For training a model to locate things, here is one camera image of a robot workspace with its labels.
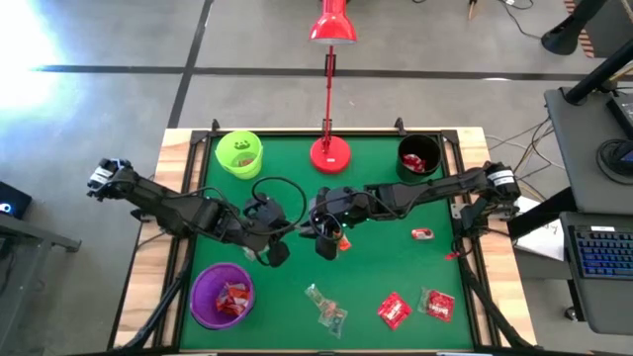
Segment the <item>white paper sheet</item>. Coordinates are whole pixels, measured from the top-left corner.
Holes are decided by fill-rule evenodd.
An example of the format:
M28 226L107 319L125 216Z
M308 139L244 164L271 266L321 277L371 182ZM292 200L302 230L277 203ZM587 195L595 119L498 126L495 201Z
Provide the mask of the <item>white paper sheet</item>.
M565 260L564 232L559 220L549 222L520 237L515 246L554 260Z

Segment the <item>orange black striped mat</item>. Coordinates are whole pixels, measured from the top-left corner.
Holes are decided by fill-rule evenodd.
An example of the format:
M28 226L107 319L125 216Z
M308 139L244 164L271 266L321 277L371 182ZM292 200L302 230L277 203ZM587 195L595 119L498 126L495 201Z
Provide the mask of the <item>orange black striped mat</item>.
M589 39L586 26L595 16L597 10L594 0L563 0L566 10L571 18L572 29L578 33L579 46L585 56L594 58L594 49Z

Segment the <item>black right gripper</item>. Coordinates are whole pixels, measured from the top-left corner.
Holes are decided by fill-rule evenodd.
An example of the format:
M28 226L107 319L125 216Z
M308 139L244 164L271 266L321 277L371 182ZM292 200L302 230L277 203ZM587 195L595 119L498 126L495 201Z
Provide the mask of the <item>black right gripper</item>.
M367 192L351 187L320 188L310 200L309 209L309 235L319 235L316 238L316 253L325 260L337 257L341 234L333 232L329 238L320 235L325 234L327 224L329 228L344 224L354 227L365 220L373 220L376 213L374 197Z

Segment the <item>black stand foot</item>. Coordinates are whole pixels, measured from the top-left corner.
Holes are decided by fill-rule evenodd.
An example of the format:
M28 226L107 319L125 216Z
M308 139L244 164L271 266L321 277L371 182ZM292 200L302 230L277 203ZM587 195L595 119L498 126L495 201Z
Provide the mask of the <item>black stand foot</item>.
M540 37L541 45L554 54L570 55L586 25L608 0L563 0L568 17Z

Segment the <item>grey desk top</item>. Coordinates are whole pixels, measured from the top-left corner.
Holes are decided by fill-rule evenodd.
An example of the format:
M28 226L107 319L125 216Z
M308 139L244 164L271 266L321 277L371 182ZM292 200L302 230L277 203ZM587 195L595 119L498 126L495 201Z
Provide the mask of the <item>grey desk top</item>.
M572 105L557 89L546 91L544 98L577 210L633 216L633 185L610 180L596 163L596 153L603 142L625 138L607 109L611 96L593 93L582 104Z

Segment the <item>black device with blue light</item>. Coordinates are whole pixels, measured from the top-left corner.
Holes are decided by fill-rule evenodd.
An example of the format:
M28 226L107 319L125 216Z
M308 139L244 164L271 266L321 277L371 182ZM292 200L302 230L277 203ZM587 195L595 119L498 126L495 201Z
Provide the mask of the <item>black device with blue light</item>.
M0 213L21 220L26 214L33 198L0 181Z

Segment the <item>purple plastic bucket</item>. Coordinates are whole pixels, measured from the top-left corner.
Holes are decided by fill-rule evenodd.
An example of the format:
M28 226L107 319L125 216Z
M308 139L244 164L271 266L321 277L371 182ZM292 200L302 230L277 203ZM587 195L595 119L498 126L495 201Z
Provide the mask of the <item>purple plastic bucket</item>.
M248 293L239 312L221 311L218 299L229 296L229 288L243 287ZM236 326L252 311L255 289L250 275L234 263L217 263L196 278L190 292L190 312L194 320L211 330L222 330Z

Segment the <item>clear blue candy pack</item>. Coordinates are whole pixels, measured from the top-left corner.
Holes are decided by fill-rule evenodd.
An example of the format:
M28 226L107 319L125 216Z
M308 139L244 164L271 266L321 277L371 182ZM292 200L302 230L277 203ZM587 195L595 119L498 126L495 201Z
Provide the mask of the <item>clear blue candy pack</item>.
M342 335L343 324L347 318L346 317L333 317L330 318L326 315L328 310L338 308L336 304L327 305L321 312L318 322L325 326L328 332L334 335L337 338L340 338Z

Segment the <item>red candy pack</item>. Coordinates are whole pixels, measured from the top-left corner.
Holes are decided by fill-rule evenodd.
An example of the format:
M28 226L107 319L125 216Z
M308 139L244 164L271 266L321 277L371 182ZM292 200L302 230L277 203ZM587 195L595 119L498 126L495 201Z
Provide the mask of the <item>red candy pack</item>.
M382 301L377 314L391 330L396 330L411 314L411 307L398 293L392 292Z
M444 322L452 320L455 301L454 298L444 293L432 290L428 293L424 311Z
M424 173L426 169L426 160L420 158L414 153L408 153L402 156L402 162L406 169L415 173Z

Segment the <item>green table mat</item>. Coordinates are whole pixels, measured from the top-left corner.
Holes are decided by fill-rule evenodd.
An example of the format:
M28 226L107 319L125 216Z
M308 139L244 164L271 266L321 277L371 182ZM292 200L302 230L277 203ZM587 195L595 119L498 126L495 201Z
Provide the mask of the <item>green table mat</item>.
M257 178L240 180L212 161L207 186L242 206L253 192L279 202L294 220L302 202L322 187L394 183L398 179L395 136L356 136L349 140L352 159L338 175L324 175L312 166L308 136L267 136L263 139L263 167ZM411 231L429 228L434 238L415 240ZM351 248L328 261L319 256L312 240L290 233L285 240L290 257L278 268L251 262L243 250L202 237L198 240L192 271L199 274L219 262L245 269L255 286L255 304L247 317L225 330L209 330L193 318L182 328L180 346L186 350L296 349L395 350L466 349L472 346L468 311L460 270L451 252L452 223L446 202L414 208L400 221L363 222L346 231ZM305 294L315 284L327 302L319 309ZM454 298L450 322L412 311L391 330L377 310L389 294L398 293L409 305L419 302L421 288ZM318 322L322 310L336 304L348 311L340 338Z

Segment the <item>black plastic bucket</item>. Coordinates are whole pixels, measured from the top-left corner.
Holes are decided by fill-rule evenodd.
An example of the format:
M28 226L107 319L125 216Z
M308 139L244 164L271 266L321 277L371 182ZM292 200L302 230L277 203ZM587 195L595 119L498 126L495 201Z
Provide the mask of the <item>black plastic bucket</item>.
M424 173L415 173L404 167L402 156L408 153L414 153L426 160ZM424 134L409 134L399 143L396 171L402 181L417 182L432 175L440 166L441 160L442 154L439 144L432 137Z

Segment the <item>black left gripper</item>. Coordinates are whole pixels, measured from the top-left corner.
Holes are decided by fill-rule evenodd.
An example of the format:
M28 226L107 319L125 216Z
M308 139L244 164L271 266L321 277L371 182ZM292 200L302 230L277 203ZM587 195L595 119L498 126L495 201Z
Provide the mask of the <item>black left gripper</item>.
M269 246L270 266L281 266L290 256L288 245L280 241L290 229L283 208L267 195L256 195L246 201L244 217L236 206L219 201L221 218L217 222L217 238L221 243L247 247L255 252Z

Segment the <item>black keyboard with blue keys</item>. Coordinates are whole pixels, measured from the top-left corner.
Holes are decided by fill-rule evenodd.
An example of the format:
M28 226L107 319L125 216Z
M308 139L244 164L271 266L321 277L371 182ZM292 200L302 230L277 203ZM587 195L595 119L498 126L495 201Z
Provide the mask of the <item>black keyboard with blue keys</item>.
M581 277L633 281L633 228L572 225L568 245Z

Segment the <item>black round monitor base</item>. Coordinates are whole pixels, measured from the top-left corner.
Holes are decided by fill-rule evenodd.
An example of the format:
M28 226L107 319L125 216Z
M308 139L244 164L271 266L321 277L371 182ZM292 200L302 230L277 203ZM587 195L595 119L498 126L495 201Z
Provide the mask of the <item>black round monitor base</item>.
M609 139L596 150L596 164L610 181L633 186L633 140Z

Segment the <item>red desk lamp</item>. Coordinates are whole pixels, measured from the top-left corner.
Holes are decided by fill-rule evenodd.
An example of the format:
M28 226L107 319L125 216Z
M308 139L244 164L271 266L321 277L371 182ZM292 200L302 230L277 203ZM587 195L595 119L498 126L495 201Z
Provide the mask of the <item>red desk lamp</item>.
M310 30L310 41L327 45L324 67L325 109L321 137L311 147L310 160L318 171L325 174L337 174L349 165L351 148L343 138L332 133L332 81L336 62L334 48L337 45L354 45L357 42L357 35L346 14L348 0L321 0L321 2L321 15Z

